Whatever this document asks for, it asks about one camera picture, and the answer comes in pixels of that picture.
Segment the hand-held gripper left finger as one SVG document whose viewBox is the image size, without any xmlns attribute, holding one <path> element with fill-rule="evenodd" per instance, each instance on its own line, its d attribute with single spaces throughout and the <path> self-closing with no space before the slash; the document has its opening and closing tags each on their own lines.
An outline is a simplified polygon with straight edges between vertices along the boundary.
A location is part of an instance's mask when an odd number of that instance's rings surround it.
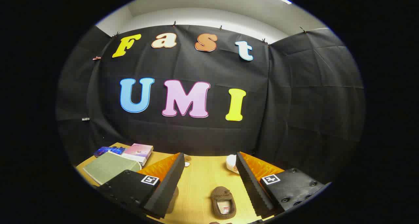
<svg viewBox="0 0 419 224">
<path fill-rule="evenodd" d="M 184 170 L 183 153 L 134 171 L 125 169 L 97 191 L 132 214 L 161 219 L 166 216 Z"/>
</svg>

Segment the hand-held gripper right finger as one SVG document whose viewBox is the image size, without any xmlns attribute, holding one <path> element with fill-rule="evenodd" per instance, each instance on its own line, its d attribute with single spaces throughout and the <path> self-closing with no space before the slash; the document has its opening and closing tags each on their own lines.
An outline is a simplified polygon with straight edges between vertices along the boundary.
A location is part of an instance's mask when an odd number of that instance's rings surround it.
<svg viewBox="0 0 419 224">
<path fill-rule="evenodd" d="M 235 164 L 253 209 L 261 218 L 291 213 L 331 185 L 301 169 L 281 169 L 241 151 L 236 154 Z"/>
</svg>

